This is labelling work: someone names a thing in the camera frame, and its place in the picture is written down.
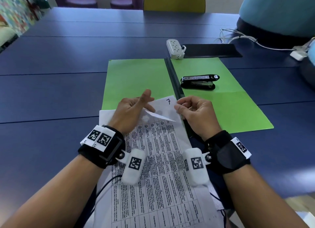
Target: electrical outlet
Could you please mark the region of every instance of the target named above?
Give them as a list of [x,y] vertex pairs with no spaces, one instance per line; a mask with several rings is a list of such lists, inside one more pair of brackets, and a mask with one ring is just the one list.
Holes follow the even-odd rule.
[[172,59],[184,58],[184,50],[176,39],[168,39],[166,41],[166,46]]

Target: multicolored mural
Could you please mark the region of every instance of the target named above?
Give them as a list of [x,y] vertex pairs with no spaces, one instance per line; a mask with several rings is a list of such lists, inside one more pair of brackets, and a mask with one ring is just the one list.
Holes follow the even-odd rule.
[[36,21],[26,0],[0,0],[0,14],[21,35]]

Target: table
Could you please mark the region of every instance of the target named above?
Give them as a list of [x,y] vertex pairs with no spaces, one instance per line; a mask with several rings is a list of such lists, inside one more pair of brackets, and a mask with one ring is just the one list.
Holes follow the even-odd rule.
[[[53,8],[0,54],[0,224],[76,156],[98,123],[109,59],[166,58],[170,38],[218,43],[219,29],[237,19]],[[234,43],[243,57],[221,60],[275,126],[235,135],[283,198],[314,192],[315,92],[288,52]]]

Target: yellow chair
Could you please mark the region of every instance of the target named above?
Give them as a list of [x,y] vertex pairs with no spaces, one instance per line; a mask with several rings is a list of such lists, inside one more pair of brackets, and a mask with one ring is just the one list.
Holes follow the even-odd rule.
[[206,0],[143,0],[143,10],[204,13]]

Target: green paper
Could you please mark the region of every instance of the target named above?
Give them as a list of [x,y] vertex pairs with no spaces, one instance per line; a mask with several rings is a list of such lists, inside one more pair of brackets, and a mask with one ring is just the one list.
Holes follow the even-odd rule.
[[178,79],[183,76],[217,74],[215,90],[183,89],[185,96],[196,95],[212,101],[223,130],[239,133],[273,129],[268,118],[254,103],[219,58],[192,58],[174,60],[172,63]]
[[174,95],[164,59],[110,60],[102,110],[114,110],[122,98],[135,98],[145,89],[161,99]]

